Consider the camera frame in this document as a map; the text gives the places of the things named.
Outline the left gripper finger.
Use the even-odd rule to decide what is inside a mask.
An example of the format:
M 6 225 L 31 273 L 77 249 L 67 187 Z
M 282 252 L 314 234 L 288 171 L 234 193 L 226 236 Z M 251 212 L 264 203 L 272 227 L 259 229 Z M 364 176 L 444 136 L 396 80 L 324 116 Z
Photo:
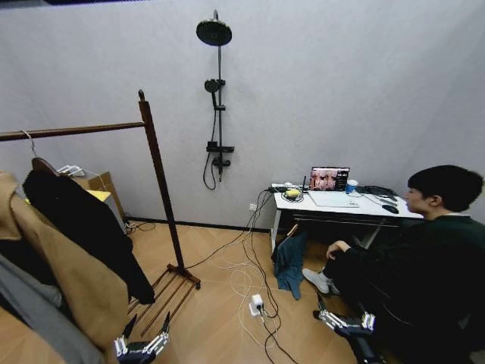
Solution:
M 130 336 L 137 320 L 137 315 L 131 318 L 129 323 L 125 326 L 122 335 L 114 340 L 114 348 L 117 356 L 125 356 L 128 354 L 127 338 Z
M 145 353 L 148 355 L 158 356 L 169 343 L 169 330 L 170 330 L 171 312 L 168 312 L 161 332 L 148 344 L 145 348 Z

